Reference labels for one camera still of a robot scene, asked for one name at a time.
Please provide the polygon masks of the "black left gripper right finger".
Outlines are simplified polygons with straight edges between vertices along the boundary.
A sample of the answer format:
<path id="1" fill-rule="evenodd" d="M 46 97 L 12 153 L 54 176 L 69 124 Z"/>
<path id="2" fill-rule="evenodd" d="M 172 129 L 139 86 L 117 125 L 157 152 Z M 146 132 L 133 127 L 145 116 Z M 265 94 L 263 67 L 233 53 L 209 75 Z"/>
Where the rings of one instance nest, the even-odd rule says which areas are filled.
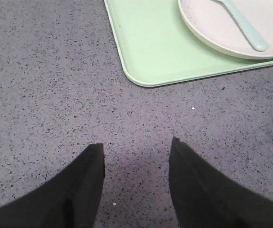
<path id="1" fill-rule="evenodd" d="M 181 228 L 273 228 L 273 201 L 231 180 L 174 137 L 169 189 Z"/>

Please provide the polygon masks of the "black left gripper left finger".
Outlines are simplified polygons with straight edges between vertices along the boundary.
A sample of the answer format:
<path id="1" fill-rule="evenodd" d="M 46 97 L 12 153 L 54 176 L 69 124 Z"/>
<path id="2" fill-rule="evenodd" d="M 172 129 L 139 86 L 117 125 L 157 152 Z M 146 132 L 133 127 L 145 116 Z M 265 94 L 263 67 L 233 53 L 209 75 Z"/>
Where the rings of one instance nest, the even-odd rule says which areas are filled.
<path id="1" fill-rule="evenodd" d="M 90 144 L 51 180 L 0 207 L 0 228 L 92 228 L 104 178 L 103 145 Z"/>

